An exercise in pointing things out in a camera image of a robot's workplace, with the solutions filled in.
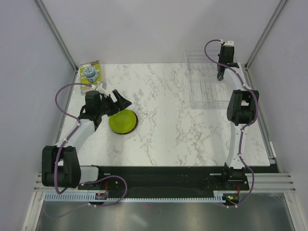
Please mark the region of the red floral plate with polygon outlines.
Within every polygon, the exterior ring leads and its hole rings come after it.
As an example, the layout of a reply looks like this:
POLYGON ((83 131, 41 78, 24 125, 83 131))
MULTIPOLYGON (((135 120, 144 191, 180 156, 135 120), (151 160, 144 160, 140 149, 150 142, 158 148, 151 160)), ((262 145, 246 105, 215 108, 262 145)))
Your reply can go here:
POLYGON ((116 132, 117 134, 120 134, 120 135, 126 135, 126 134, 130 134, 132 133, 138 126, 138 117, 137 115, 132 111, 132 113, 134 114, 134 117, 136 119, 136 122, 134 123, 134 126, 132 128, 130 128, 128 131, 125 131, 125 132, 116 132))

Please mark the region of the lime green plate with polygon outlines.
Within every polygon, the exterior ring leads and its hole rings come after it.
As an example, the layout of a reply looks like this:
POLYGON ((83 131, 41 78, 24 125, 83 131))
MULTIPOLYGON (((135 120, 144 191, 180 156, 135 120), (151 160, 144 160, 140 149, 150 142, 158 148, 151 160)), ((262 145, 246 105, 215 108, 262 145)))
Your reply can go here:
POLYGON ((109 127, 117 134, 128 134, 132 132, 136 128, 137 123, 138 118, 136 114, 129 109, 120 111, 109 118, 109 127))

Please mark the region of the dark green plate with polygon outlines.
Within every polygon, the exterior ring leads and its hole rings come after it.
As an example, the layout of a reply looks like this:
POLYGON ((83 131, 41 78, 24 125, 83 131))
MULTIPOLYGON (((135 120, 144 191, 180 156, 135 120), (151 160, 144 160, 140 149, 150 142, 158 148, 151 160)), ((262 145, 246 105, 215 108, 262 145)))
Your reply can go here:
POLYGON ((217 74, 217 80, 218 81, 222 81, 224 79, 223 74, 221 74, 220 72, 218 72, 217 74))

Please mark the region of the yellow patterned plate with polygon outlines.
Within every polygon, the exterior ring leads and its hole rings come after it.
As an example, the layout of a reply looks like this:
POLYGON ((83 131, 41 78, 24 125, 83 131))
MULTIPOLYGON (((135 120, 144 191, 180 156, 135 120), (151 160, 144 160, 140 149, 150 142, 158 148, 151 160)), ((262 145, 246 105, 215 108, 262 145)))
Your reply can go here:
POLYGON ((138 117, 132 112, 129 115, 122 115, 112 127, 113 132, 121 135, 129 134, 135 130, 138 125, 138 117))

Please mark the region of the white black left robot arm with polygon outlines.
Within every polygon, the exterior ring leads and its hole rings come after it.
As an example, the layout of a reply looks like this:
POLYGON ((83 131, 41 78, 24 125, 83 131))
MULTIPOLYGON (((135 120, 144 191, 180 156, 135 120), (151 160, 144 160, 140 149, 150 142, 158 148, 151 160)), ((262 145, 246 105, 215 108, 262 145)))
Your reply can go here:
POLYGON ((41 179, 44 186, 54 187, 58 194, 62 194, 64 190, 79 185, 82 173, 78 151, 97 130, 104 115, 115 115, 132 105, 117 90, 112 93, 115 102, 110 95, 97 90, 87 92, 79 116, 73 117, 75 127, 57 144, 43 148, 41 179))

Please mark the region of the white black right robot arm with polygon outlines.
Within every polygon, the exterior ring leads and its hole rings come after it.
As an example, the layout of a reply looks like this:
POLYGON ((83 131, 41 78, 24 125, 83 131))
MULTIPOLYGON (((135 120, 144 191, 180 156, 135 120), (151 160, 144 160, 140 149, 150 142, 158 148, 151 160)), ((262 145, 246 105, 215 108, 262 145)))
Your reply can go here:
POLYGON ((222 42, 218 54, 217 80, 225 80, 231 90, 231 98, 227 107, 227 119, 231 123, 231 141, 227 160, 224 164, 224 175, 220 177, 221 186, 232 189, 236 185, 245 185, 243 151, 249 125, 256 121, 259 93, 247 86, 240 75, 240 67, 234 61, 233 41, 222 42))

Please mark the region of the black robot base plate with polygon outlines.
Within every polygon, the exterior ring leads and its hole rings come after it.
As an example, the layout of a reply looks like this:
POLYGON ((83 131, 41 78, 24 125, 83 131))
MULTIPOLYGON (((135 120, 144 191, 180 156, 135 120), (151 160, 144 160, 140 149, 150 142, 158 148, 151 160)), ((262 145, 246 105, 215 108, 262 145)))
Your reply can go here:
POLYGON ((100 182, 78 189, 107 190, 109 198, 190 199, 215 191, 247 191, 244 170, 230 175, 224 167, 98 167, 100 182))

